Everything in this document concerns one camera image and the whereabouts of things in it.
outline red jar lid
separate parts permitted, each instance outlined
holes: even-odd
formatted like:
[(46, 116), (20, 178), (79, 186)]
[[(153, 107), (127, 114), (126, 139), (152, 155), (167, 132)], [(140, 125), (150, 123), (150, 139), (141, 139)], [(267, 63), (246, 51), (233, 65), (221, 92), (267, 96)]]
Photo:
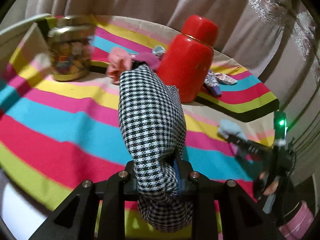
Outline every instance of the red jar lid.
[(214, 46), (218, 36), (218, 27), (214, 22), (204, 17), (191, 15), (186, 20), (181, 32), (209, 46)]

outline blue stripe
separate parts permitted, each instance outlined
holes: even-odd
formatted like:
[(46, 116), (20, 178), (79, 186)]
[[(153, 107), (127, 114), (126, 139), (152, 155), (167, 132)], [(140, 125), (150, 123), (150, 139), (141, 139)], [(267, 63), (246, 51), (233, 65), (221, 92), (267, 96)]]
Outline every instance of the blue stripe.
[(248, 89), (256, 84), (260, 83), (260, 80), (257, 79), (255, 76), (251, 75), (244, 79), (238, 80), (234, 85), (222, 85), (220, 84), (220, 90), (223, 92), (235, 92)]
[(201, 150), (187, 147), (187, 159), (194, 171), (206, 175), (209, 179), (243, 179), (253, 181), (262, 170), (261, 162), (249, 162), (240, 158), (226, 156), (219, 151)]
[(6, 84), (6, 81), (0, 78), (0, 109), (5, 113), (18, 100), (20, 95), (16, 89)]
[(126, 50), (128, 53), (138, 54), (138, 52), (136, 52), (132, 49), (127, 49), (126, 47), (120, 46), (120, 45), (118, 45), (114, 42), (111, 42), (111, 41), (107, 41), (99, 36), (94, 37), (93, 45), (95, 47), (97, 47), (98, 49), (102, 49), (108, 53), (110, 53), (114, 47), (119, 47), (119, 48)]
[[(96, 157), (123, 165), (132, 159), (120, 129), (97, 122), (85, 112), (73, 114), (21, 98), (6, 114), (29, 129), (59, 142), (74, 143)], [(221, 152), (187, 147), (186, 154), (194, 170), (210, 179), (252, 180), (235, 158)]]

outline human hand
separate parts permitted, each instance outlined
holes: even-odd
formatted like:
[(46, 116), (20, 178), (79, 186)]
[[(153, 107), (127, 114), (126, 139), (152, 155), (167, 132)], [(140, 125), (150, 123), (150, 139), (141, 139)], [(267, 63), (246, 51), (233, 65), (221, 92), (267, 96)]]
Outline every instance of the human hand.
[[(266, 173), (265, 173), (265, 172), (262, 172), (262, 173), (260, 173), (260, 175), (259, 175), (259, 179), (263, 179), (265, 176), (266, 176)], [(265, 189), (265, 191), (263, 192), (263, 194), (264, 194), (265, 196), (268, 196), (268, 195), (270, 195), (270, 194), (273, 194), (274, 192), (276, 192), (276, 189), (277, 189), (278, 185), (279, 185), (279, 180), (274, 180), (274, 181), (270, 184), (270, 186)]]

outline metal screw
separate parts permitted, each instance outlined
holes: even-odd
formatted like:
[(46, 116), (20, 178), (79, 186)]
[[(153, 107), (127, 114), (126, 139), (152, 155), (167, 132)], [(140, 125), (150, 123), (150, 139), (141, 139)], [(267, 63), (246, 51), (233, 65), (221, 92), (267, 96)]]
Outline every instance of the metal screw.
[(199, 178), (200, 177), (200, 173), (197, 172), (197, 171), (192, 171), (190, 172), (190, 177), (196, 179), (196, 178)]
[(237, 185), (237, 183), (233, 179), (230, 179), (227, 181), (227, 185), (229, 187), (235, 187)]
[(118, 173), (119, 177), (121, 178), (125, 178), (126, 176), (128, 176), (128, 173), (126, 171), (121, 171)]
[(82, 187), (90, 187), (91, 186), (91, 181), (90, 180), (85, 180), (82, 182)]

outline gold jar lid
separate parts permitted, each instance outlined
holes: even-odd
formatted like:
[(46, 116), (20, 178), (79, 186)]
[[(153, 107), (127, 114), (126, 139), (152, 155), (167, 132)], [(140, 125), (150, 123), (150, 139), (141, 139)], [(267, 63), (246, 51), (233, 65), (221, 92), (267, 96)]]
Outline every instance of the gold jar lid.
[(86, 15), (72, 15), (59, 18), (57, 20), (57, 28), (66, 26), (79, 26), (91, 24), (90, 17)]
[(49, 31), (49, 43), (51, 42), (67, 42), (85, 39), (94, 36), (94, 25), (66, 26), (62, 28), (53, 28)]

